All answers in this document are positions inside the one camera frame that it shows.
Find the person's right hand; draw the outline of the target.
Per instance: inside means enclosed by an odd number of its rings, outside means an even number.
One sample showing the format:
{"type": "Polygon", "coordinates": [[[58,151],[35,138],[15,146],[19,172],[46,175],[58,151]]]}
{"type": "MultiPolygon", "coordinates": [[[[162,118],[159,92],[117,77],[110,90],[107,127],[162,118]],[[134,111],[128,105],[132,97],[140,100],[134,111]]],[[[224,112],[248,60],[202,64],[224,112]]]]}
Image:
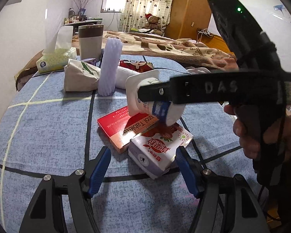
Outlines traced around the person's right hand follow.
{"type": "MultiPolygon", "coordinates": [[[[264,133],[263,139],[266,144],[273,144],[276,142],[279,134],[280,120],[277,120],[264,133]]],[[[245,126],[238,119],[233,124],[233,132],[239,137],[240,146],[247,158],[256,159],[261,150],[260,143],[249,135],[245,126]]],[[[284,129],[282,140],[286,145],[285,161],[291,158],[291,113],[286,110],[286,117],[284,122],[284,129]]]]}

